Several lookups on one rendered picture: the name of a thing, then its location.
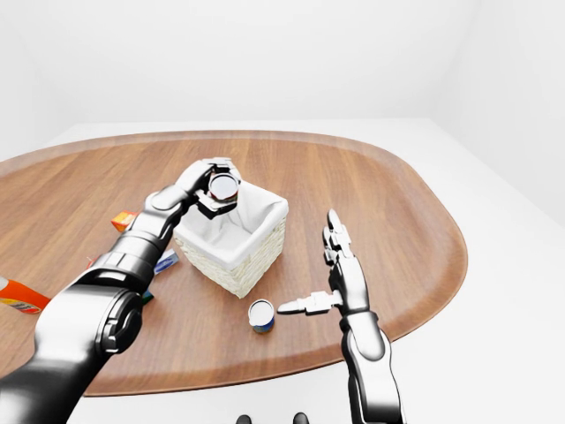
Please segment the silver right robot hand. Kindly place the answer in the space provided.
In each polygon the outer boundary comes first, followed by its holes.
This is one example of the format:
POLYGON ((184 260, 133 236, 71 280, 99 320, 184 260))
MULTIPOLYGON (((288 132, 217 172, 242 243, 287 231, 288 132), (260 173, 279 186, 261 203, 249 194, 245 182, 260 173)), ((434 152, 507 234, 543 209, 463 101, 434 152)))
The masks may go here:
POLYGON ((334 209, 327 214, 322 239, 324 260, 330 267, 330 293, 314 291, 306 298, 282 303, 278 314, 325 314, 337 307, 342 316, 370 309, 368 290, 360 262, 350 248, 350 235, 334 209))

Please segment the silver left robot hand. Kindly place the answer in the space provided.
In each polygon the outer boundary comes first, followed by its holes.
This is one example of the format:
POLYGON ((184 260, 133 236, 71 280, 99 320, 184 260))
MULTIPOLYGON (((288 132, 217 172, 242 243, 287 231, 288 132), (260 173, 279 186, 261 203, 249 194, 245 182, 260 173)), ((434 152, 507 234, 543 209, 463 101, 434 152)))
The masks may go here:
POLYGON ((190 206, 195 204, 202 215, 212 220, 216 216, 226 214, 237 207, 215 209, 212 206, 213 200, 208 194, 210 178, 214 174, 226 172, 238 178, 241 184, 241 175, 231 159, 228 157, 214 157, 192 163, 180 175, 176 185, 187 193, 190 206))

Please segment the red tomato sauce tin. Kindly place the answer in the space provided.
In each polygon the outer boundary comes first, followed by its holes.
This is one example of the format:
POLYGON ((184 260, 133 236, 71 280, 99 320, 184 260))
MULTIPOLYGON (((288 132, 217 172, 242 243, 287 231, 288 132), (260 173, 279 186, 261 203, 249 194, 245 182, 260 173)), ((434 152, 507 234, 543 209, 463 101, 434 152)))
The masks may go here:
POLYGON ((208 194, 215 209, 234 208, 237 205, 240 180, 231 173, 217 173, 210 178, 208 194))

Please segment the white lined wicker basket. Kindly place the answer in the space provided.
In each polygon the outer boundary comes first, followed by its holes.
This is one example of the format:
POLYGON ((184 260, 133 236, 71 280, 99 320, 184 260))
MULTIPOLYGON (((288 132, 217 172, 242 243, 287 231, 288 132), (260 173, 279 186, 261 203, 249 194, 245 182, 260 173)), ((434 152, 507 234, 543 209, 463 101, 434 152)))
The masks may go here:
POLYGON ((209 220, 190 207, 174 240, 197 270, 242 299, 282 252, 288 212, 286 199, 244 181, 235 209, 209 220))

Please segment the small orange food box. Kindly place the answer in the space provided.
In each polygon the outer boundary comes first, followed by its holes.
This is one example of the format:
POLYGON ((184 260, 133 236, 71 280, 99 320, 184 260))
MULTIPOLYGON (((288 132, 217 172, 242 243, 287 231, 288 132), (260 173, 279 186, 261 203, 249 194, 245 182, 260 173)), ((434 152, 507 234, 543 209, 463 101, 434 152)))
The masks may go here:
POLYGON ((111 223, 119 232, 123 232, 134 221, 137 215, 137 212, 123 210, 111 219, 111 223))

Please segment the blue and white food box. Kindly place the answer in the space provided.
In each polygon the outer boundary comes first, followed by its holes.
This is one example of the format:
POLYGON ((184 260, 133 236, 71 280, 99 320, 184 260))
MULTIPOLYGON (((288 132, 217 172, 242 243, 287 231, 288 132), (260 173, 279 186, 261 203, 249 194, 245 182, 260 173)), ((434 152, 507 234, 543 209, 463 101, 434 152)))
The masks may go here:
POLYGON ((162 254, 161 258, 154 266, 154 273, 158 275, 165 269, 168 269, 172 265, 178 263, 178 261, 179 258, 177 256, 177 253, 173 248, 170 248, 162 254))

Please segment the blue and white tin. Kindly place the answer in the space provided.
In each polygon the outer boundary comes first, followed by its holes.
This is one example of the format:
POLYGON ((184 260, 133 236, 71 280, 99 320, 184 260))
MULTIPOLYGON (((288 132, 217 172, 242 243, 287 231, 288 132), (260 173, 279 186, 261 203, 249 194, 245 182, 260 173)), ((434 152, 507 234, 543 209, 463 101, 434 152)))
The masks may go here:
POLYGON ((248 310, 249 324, 257 333, 270 331, 275 323, 275 310, 273 305, 266 299, 257 299, 248 310))

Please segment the large orange food box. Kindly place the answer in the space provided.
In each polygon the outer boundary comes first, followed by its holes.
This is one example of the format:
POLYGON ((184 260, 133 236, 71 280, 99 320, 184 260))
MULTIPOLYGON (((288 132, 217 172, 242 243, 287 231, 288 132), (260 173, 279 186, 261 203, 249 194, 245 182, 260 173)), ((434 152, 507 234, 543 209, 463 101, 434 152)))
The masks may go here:
POLYGON ((50 298, 25 284, 0 276, 0 303, 24 314, 38 314, 50 302, 50 298))

